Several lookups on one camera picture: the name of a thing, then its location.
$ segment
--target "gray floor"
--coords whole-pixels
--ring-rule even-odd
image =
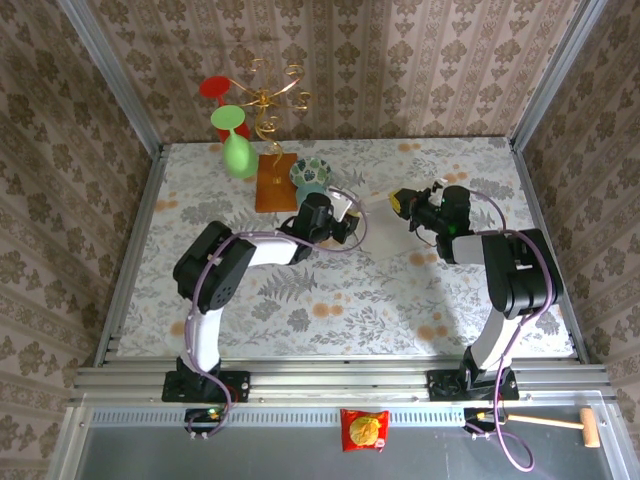
[[[537,413],[577,419],[576,410],[554,410]],[[392,428],[384,452],[342,453],[338,428],[236,427],[192,441],[181,428],[156,427],[91,429],[78,479],[611,478],[603,449],[585,448],[580,431],[516,423],[508,430],[533,449],[532,474],[517,472],[495,439],[472,441],[457,428]]]

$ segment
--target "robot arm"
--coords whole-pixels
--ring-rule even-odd
[[[293,223],[287,222],[278,230],[286,238],[251,238],[247,233],[231,241],[222,252],[219,261],[204,279],[197,299],[197,309],[189,324],[191,355],[182,355],[182,362],[191,370],[191,358],[200,370],[211,372],[220,363],[218,335],[225,305],[236,292],[244,273],[249,267],[275,264],[293,265],[307,258],[311,247],[301,245],[295,239],[316,244],[333,237],[344,243],[357,227],[358,218],[346,211],[351,206],[340,196],[312,193],[300,206]],[[230,236],[232,232],[221,222],[210,223],[189,250],[182,256],[173,271],[178,283],[178,293],[193,301],[198,279],[209,261],[209,256]]]
[[[471,192],[461,186],[446,187],[440,205],[431,203],[440,188],[436,183],[422,192],[399,190],[391,196],[392,207],[409,220],[409,231],[422,226],[436,233],[438,254],[447,263],[484,265],[492,309],[480,336],[465,351],[459,370],[429,372],[430,398],[486,399],[521,318],[539,309],[547,296],[542,267],[523,236],[539,250],[549,269],[551,304],[563,294],[562,281],[540,230],[476,234],[470,229]],[[511,358],[505,358],[503,365],[510,364]],[[513,372],[505,369],[502,378],[511,384]]]

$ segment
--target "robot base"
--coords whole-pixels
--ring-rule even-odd
[[[493,400],[494,380],[476,381],[465,387],[464,376],[460,370],[429,370],[427,372],[429,400],[431,402]],[[516,375],[510,368],[507,368],[502,374],[500,399],[518,400],[519,398]]]
[[[235,403],[249,401],[251,373],[220,370],[220,364],[211,372],[231,391]],[[225,403],[224,393],[211,380],[192,371],[182,359],[176,360],[176,370],[167,372],[162,388],[162,401],[168,403]]]

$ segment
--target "aluminum frame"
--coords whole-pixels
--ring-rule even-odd
[[[131,122],[144,148],[153,158],[161,149],[160,135],[153,127],[127,74],[114,55],[108,40],[84,0],[60,0],[60,6],[78,32],[80,40],[100,69],[116,101]]]
[[[167,166],[170,151],[170,147],[163,149],[162,152],[158,154],[158,159],[151,164],[147,184],[144,187],[138,214],[136,215],[133,229],[131,230],[127,251],[124,255],[122,268],[120,269],[116,288],[113,292],[113,299],[109,305],[109,311],[107,312],[100,342],[96,349],[93,361],[94,367],[100,367],[102,365],[112,335],[119,332],[126,318],[131,295],[133,294],[133,287],[138,277],[138,269],[142,261],[142,252],[147,241],[151,218],[153,217],[153,208],[156,204],[160,187],[162,186],[164,170]]]
[[[358,360],[304,357],[235,359],[223,362],[222,367],[252,372],[249,402],[236,405],[239,413],[256,409],[269,413],[283,407],[296,413],[309,409],[330,411],[336,407],[429,412],[447,406],[491,406],[490,401],[429,402],[427,371],[455,368],[458,362],[455,357]],[[118,357],[102,368],[80,369],[48,478],[75,478],[87,430],[97,409],[136,408],[149,418],[157,418],[157,413],[176,408],[210,407],[210,404],[162,403],[164,373],[173,365],[174,359],[169,357]],[[514,360],[512,368],[521,400],[506,402],[507,407],[591,406],[613,477],[640,479],[640,465],[604,366],[581,365],[575,359]]]
[[[518,170],[518,176],[520,177],[520,184],[522,185],[522,189],[524,190],[524,196],[527,199],[527,205],[529,205],[529,211],[531,212],[531,217],[533,218],[533,224],[542,231],[542,235],[544,236],[547,245],[551,246],[549,251],[551,252],[553,261],[558,264],[558,258],[556,256],[555,250],[553,249],[551,236],[549,235],[549,230],[547,229],[547,225],[544,221],[540,203],[538,202],[538,197],[536,195],[535,189],[533,188],[533,182],[531,181],[531,176],[529,175],[529,170],[527,169],[527,165],[524,161],[522,151],[516,149],[515,147],[512,147],[512,155],[513,161],[516,164],[516,170]],[[562,280],[562,285],[564,286],[565,291],[564,296],[558,302],[558,305],[560,305],[560,309],[562,311],[564,323],[569,330],[569,336],[571,337],[571,341],[573,342],[573,348],[578,355],[578,359],[582,363],[589,363],[589,354],[587,352],[587,347],[585,346],[584,338],[582,336],[582,332],[580,331],[580,326],[578,325],[578,319],[576,318],[573,306],[571,305],[571,301],[569,300],[569,295],[567,293],[567,284],[564,281],[562,270],[558,269],[558,273],[560,274],[560,279]]]
[[[606,5],[607,0],[582,0],[576,8],[567,30],[513,131],[511,138],[516,151],[524,150]]]

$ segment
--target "wooden base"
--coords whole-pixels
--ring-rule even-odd
[[[256,182],[256,212],[296,212],[296,186],[289,180],[289,170],[298,160],[295,153],[285,153],[277,164],[280,183],[273,183],[276,173],[273,163],[277,155],[260,155]]]

